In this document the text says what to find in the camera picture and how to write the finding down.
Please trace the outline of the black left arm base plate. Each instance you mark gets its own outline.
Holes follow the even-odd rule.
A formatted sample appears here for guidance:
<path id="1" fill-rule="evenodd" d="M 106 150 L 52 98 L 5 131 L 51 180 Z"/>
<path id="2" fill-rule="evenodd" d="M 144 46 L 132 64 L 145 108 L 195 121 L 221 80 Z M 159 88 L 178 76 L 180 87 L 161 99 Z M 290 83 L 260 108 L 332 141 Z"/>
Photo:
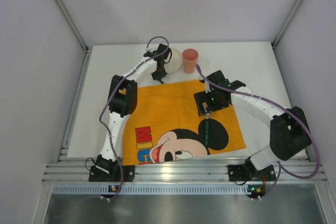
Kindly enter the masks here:
<path id="1" fill-rule="evenodd" d="M 122 166 L 123 168 L 123 181 L 132 182 L 135 176 L 135 166 Z M 121 170 L 119 165 L 116 165 L 112 172 L 109 172 L 99 166 L 91 166 L 89 172 L 90 182 L 120 182 Z"/>

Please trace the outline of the left aluminium frame post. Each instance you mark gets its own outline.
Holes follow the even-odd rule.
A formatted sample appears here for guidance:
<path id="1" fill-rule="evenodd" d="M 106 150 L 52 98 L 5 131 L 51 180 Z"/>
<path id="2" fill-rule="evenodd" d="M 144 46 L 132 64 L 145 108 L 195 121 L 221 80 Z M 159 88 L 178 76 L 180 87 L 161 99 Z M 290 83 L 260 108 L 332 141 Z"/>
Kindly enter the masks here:
<path id="1" fill-rule="evenodd" d="M 59 9 L 60 13 L 62 14 L 65 22 L 69 26 L 70 30 L 72 31 L 73 35 L 75 36 L 77 42 L 79 43 L 80 47 L 83 51 L 88 51 L 88 46 L 86 45 L 82 35 L 79 32 L 78 27 L 76 26 L 74 20 L 70 12 L 68 11 L 67 7 L 65 6 L 63 0 L 54 0 L 57 8 Z"/>

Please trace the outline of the aluminium mounting rail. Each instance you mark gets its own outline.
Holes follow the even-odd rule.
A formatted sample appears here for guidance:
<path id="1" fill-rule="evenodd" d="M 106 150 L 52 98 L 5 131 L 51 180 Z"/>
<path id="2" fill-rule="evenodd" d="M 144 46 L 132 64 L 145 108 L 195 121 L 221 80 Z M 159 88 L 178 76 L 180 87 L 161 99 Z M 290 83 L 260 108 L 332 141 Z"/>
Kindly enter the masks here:
<path id="1" fill-rule="evenodd" d="M 230 183 L 228 165 L 238 165 L 242 158 L 206 157 L 186 161 L 168 162 L 162 164 L 145 164 L 136 166 L 131 176 L 133 181 L 140 183 Z M 83 159 L 61 161 L 48 164 L 43 174 L 44 183 L 83 183 L 88 182 L 89 171 L 85 168 Z M 283 165 L 290 172 L 308 176 L 315 168 L 315 163 L 306 159 L 290 159 Z M 312 179 L 297 179 L 286 172 L 281 172 L 280 183 L 283 184 L 322 184 L 328 181 L 323 166 Z"/>

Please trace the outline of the orange cartoon print cloth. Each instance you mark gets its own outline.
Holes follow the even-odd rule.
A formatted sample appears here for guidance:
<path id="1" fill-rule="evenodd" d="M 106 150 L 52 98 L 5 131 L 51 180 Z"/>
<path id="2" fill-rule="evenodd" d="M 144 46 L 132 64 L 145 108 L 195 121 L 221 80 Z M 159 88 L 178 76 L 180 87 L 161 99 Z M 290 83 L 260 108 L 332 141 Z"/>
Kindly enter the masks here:
<path id="1" fill-rule="evenodd" d="M 143 165 L 233 152 L 246 148 L 232 106 L 211 113 L 205 146 L 205 116 L 198 116 L 198 80 L 138 89 L 138 104 L 123 132 L 124 165 Z"/>

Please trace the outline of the spoon with teal handle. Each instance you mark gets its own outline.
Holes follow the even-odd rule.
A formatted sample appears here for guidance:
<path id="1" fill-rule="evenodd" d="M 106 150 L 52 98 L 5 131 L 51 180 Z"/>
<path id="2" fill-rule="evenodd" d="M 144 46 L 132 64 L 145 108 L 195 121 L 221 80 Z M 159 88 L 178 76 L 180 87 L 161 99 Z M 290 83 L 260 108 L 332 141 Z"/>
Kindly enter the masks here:
<path id="1" fill-rule="evenodd" d="M 208 139 L 209 139 L 209 116 L 211 112 L 208 108 L 208 105 L 205 106 L 205 146 L 208 146 Z"/>

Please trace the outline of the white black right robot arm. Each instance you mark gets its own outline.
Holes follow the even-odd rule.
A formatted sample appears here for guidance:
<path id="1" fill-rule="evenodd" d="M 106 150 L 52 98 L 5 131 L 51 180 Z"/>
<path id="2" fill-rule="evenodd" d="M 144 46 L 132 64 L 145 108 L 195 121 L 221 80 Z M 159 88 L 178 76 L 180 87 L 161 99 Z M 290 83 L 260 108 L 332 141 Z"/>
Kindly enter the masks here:
<path id="1" fill-rule="evenodd" d="M 308 146 L 316 144 L 302 109 L 297 106 L 286 109 L 273 100 L 253 93 L 238 80 L 230 82 L 220 70 L 210 76 L 204 76 L 200 66 L 197 66 L 196 70 L 200 80 L 205 84 L 202 95 L 210 111 L 228 106 L 240 108 L 269 128 L 269 143 L 245 160 L 243 166 L 248 174 L 252 175 L 278 163 L 280 171 L 292 177 L 298 179 L 315 177 L 319 171 L 320 160 L 316 161 L 313 172 L 307 176 L 292 173 L 281 164 Z"/>

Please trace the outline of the right aluminium frame post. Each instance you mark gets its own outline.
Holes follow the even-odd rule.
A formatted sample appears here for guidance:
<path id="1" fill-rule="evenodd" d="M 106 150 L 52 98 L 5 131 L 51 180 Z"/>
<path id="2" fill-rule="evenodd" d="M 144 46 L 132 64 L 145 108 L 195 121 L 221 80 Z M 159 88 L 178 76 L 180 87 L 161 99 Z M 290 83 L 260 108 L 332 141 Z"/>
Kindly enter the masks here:
<path id="1" fill-rule="evenodd" d="M 291 7 L 288 15 L 286 16 L 285 21 L 282 23 L 279 31 L 277 32 L 275 39 L 272 41 L 271 46 L 272 49 L 275 50 L 279 45 L 281 39 L 286 34 L 287 30 L 289 29 L 291 23 L 293 22 L 295 16 L 297 15 L 298 11 L 300 10 L 302 4 L 305 0 L 295 0 L 293 6 Z"/>

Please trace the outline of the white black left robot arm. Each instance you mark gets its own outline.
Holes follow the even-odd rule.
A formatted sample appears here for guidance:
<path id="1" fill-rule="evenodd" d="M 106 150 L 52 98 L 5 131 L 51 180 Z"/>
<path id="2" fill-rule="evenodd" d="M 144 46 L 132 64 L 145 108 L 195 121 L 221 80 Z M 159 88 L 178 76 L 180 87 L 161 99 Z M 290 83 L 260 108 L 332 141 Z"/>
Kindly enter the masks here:
<path id="1" fill-rule="evenodd" d="M 138 84 L 148 76 L 162 80 L 167 75 L 164 65 L 170 55 L 169 45 L 159 44 L 156 50 L 147 48 L 135 67 L 111 79 L 107 103 L 99 115 L 107 136 L 95 162 L 95 167 L 111 178 L 122 173 L 122 136 L 127 120 L 137 107 Z"/>

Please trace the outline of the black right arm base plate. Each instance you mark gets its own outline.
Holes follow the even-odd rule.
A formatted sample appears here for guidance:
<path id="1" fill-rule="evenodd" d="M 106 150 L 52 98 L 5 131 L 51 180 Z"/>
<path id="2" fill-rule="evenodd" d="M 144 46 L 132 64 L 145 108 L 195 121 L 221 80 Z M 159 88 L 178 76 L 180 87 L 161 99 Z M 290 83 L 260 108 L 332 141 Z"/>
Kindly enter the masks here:
<path id="1" fill-rule="evenodd" d="M 274 166 L 270 165 L 262 170 L 248 168 L 246 165 L 228 165 L 230 182 L 273 182 L 276 180 Z"/>

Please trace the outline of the pink plastic cup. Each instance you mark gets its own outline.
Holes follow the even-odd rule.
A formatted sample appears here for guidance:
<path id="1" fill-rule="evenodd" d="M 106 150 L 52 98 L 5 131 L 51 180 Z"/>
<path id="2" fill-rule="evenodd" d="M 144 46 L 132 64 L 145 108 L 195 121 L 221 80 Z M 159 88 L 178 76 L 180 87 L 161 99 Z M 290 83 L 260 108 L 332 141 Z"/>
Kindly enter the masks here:
<path id="1" fill-rule="evenodd" d="M 192 74 L 195 71 L 198 56 L 198 51 L 192 48 L 185 49 L 182 52 L 183 70 L 185 73 Z"/>

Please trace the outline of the cream round plate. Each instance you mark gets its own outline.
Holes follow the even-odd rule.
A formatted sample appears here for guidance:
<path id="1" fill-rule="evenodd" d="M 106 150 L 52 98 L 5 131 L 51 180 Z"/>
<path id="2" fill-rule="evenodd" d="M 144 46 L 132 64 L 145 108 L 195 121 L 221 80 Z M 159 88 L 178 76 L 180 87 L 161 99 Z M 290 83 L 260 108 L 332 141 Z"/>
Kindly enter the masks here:
<path id="1" fill-rule="evenodd" d="M 169 54 L 164 68 L 167 74 L 173 74 L 177 72 L 183 65 L 182 53 L 175 48 L 171 48 L 171 53 Z"/>

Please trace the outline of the aluminium frame post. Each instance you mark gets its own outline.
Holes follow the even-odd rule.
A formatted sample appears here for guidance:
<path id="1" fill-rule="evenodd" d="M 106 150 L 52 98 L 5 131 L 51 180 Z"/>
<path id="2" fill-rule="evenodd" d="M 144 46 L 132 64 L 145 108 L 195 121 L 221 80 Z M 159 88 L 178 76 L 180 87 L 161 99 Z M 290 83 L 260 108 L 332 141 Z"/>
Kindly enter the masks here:
<path id="1" fill-rule="evenodd" d="M 79 43 L 80 47 L 83 51 L 88 51 L 88 46 L 86 45 L 82 35 L 79 32 L 78 27 L 76 26 L 74 20 L 70 12 L 68 11 L 67 7 L 65 6 L 63 0 L 54 0 L 57 8 L 59 9 L 60 13 L 62 14 L 65 22 L 69 26 L 70 30 L 72 31 L 73 35 L 75 36 L 77 42 Z"/>
<path id="2" fill-rule="evenodd" d="M 279 45 L 281 39 L 286 34 L 287 30 L 289 29 L 291 23 L 293 22 L 295 16 L 297 15 L 298 11 L 300 10 L 302 4 L 305 0 L 295 0 L 293 6 L 291 7 L 288 15 L 286 16 L 285 21 L 282 23 L 279 31 L 277 32 L 275 39 L 272 41 L 271 46 L 272 49 L 275 50 Z"/>

